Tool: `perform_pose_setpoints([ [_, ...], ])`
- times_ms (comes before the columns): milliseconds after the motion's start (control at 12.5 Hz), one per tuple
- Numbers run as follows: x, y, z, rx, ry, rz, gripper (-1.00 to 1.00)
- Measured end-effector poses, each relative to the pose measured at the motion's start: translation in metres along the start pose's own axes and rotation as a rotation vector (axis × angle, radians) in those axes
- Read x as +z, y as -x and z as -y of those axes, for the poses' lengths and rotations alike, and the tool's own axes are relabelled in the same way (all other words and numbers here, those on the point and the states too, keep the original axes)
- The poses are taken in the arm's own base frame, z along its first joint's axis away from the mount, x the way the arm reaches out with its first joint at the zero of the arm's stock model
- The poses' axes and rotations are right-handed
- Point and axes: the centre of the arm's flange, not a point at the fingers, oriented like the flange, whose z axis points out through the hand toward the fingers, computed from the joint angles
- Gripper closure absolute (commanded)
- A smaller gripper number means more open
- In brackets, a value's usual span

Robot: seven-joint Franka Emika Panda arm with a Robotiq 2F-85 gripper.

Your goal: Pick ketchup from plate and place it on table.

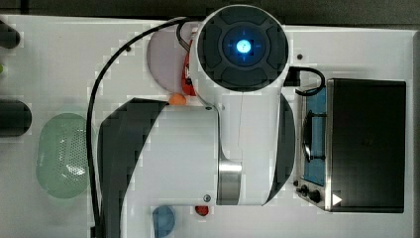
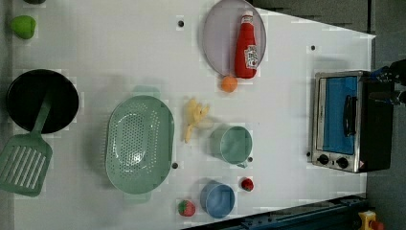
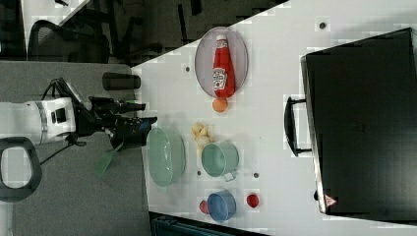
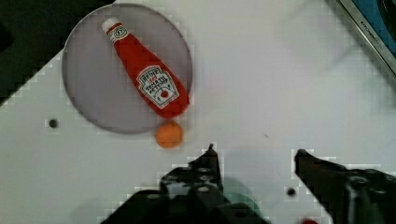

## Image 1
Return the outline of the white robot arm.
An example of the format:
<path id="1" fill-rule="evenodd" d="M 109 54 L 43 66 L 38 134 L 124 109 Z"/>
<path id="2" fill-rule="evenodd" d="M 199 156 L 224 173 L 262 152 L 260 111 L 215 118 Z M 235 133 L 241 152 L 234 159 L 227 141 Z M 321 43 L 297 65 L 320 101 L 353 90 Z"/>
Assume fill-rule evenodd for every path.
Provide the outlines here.
<path id="1" fill-rule="evenodd" d="M 232 5 L 202 21 L 189 48 L 192 100 L 133 98 L 101 123 L 102 238 L 163 238 L 177 206 L 269 203 L 294 164 L 288 59 L 265 10 Z"/>

